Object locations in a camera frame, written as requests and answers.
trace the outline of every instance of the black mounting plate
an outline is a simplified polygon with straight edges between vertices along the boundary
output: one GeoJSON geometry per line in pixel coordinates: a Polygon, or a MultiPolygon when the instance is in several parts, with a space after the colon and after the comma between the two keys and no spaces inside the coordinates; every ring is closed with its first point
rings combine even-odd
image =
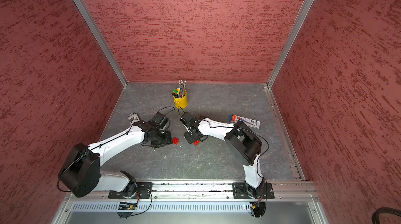
{"type": "MultiPolygon", "coordinates": [[[[274,192],[271,183],[261,183],[262,194],[264,199],[274,199],[274,192]]],[[[244,182],[234,182],[233,183],[233,195],[234,199],[251,199],[248,195],[246,184],[244,182]]]]}
{"type": "MultiPolygon", "coordinates": [[[[152,182],[136,182],[139,188],[139,198],[140,199],[150,199],[150,191],[152,190],[153,183],[152,182]]],[[[109,199],[125,199],[120,192],[110,191],[109,199]]]]}

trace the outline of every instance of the gray marble surface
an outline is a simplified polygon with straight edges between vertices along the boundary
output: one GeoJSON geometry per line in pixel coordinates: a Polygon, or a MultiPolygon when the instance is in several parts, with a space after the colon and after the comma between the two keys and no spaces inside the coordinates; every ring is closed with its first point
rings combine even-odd
{"type": "MultiPolygon", "coordinates": [[[[171,92],[177,86],[173,83],[129,83],[103,139],[128,128],[128,115],[132,112],[148,121],[161,108],[174,106],[171,92]]],[[[270,145],[260,158],[263,176],[267,180],[293,178],[261,84],[188,83],[186,90],[188,106],[184,110],[195,117],[204,115],[228,123],[228,116],[235,114],[260,121],[260,129],[251,129],[270,145]]],[[[177,109],[167,116],[171,120],[172,137],[180,139],[178,145],[157,149],[135,145],[112,157],[102,169],[123,170],[142,179],[244,179],[243,166],[224,141],[210,136],[197,146],[190,145],[184,138],[185,128],[179,121],[177,109]]],[[[267,144],[262,142],[263,152],[267,144]]]]}

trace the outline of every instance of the yellow pencil cup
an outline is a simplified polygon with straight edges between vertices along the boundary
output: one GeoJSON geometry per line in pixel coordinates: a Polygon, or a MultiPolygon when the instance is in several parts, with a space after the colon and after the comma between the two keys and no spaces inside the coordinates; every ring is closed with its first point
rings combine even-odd
{"type": "Polygon", "coordinates": [[[181,107],[181,108],[185,108],[186,106],[188,106],[188,99],[187,99],[187,91],[186,90],[184,90],[184,96],[182,98],[174,97],[174,104],[176,105],[176,107],[181,107]]]}

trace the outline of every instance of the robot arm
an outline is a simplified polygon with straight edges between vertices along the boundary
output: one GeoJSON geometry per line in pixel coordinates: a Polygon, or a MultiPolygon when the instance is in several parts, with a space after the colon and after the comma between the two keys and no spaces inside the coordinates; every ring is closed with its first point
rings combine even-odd
{"type": "Polygon", "coordinates": [[[139,143],[150,143],[153,148],[171,144],[171,133],[166,124],[170,120],[160,112],[148,122],[134,123],[115,136],[90,144],[75,145],[62,166],[58,179],[77,197],[91,191],[118,191],[126,198],[137,192],[136,180],[125,172],[102,171],[100,167],[113,156],[139,143]]]}
{"type": "Polygon", "coordinates": [[[103,166],[111,157],[141,143],[144,138],[145,132],[138,126],[132,126],[108,139],[88,145],[88,149],[99,157],[99,166],[103,166]]]}
{"type": "Polygon", "coordinates": [[[244,122],[221,123],[204,116],[195,118],[188,112],[180,120],[187,129],[184,136],[188,143],[205,141],[207,136],[225,141],[235,158],[244,166],[246,184],[253,189],[260,186],[263,180],[259,164],[262,141],[244,122]]]}

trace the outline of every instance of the vented metal panel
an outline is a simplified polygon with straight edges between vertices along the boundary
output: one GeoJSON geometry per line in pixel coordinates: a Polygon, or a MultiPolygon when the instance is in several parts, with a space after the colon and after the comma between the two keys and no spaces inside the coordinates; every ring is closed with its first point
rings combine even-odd
{"type": "Polygon", "coordinates": [[[96,202],[78,201],[75,202],[71,211],[75,212],[115,212],[119,201],[96,202]]]}
{"type": "MultiPolygon", "coordinates": [[[[75,202],[71,211],[80,212],[108,212],[117,211],[119,201],[96,202],[80,201],[75,202]]],[[[139,201],[136,210],[118,210],[119,212],[141,212],[149,207],[150,201],[139,201]]],[[[148,211],[153,212],[248,212],[249,202],[177,202],[159,201],[152,202],[148,211]]]]}

